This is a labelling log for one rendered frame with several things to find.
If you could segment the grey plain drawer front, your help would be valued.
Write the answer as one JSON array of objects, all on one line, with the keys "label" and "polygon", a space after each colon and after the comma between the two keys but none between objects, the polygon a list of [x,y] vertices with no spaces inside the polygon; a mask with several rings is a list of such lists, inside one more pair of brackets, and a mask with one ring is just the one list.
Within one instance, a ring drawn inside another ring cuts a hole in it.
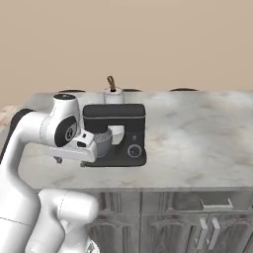
[{"label": "grey plain drawer front", "polygon": [[169,192],[149,192],[142,194],[142,213],[165,213],[172,209],[173,194]]},{"label": "grey plain drawer front", "polygon": [[140,193],[138,192],[108,192],[98,193],[101,211],[113,213],[138,214],[140,208]]}]

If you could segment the grey cupboard door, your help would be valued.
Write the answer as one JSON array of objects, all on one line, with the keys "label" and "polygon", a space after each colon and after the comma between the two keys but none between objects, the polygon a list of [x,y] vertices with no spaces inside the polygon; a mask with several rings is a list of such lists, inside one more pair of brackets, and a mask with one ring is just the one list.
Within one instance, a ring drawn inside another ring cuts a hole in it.
[{"label": "grey cupboard door", "polygon": [[197,240],[200,235],[199,213],[145,214],[141,218],[140,253],[201,253]]},{"label": "grey cupboard door", "polygon": [[87,225],[101,253],[139,253],[139,215],[104,214]]},{"label": "grey cupboard door", "polygon": [[[220,225],[220,233],[213,250],[209,250],[209,242],[213,232],[211,219],[216,217]],[[253,234],[253,214],[216,213],[209,218],[210,233],[207,237],[209,253],[244,253],[248,241]]]}]

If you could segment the black stand mixer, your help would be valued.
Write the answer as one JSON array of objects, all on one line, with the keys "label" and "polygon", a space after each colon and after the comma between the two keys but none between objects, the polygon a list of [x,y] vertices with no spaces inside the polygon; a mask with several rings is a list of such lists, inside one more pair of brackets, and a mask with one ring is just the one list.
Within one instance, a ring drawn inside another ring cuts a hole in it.
[{"label": "black stand mixer", "polygon": [[[87,167],[138,167],[146,163],[145,107],[142,104],[91,104],[83,108],[84,129],[95,135],[98,158]],[[124,128],[113,144],[110,127]]]}]

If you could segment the brown wooden utensil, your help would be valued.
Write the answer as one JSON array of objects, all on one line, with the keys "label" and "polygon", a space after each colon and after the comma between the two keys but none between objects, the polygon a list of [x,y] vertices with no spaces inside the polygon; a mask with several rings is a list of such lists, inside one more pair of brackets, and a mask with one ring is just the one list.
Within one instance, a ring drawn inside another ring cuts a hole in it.
[{"label": "brown wooden utensil", "polygon": [[116,92],[116,84],[113,76],[108,76],[107,80],[110,85],[111,92]]}]

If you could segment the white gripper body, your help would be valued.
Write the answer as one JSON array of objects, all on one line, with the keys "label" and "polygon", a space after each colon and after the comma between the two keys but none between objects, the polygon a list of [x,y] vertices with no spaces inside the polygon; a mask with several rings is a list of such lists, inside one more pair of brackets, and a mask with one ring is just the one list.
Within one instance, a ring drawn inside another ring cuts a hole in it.
[{"label": "white gripper body", "polygon": [[90,147],[50,147],[48,154],[56,157],[82,160],[85,162],[95,162],[98,157],[98,149],[96,144]]}]

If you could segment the white utensil pot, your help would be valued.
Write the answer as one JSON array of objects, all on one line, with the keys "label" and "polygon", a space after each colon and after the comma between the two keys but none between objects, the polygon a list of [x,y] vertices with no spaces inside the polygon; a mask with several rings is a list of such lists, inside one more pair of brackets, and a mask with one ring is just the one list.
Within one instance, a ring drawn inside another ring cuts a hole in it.
[{"label": "white utensil pot", "polygon": [[120,88],[116,88],[115,92],[112,92],[110,88],[106,88],[104,91],[104,103],[105,104],[123,104],[125,102],[124,91]]}]

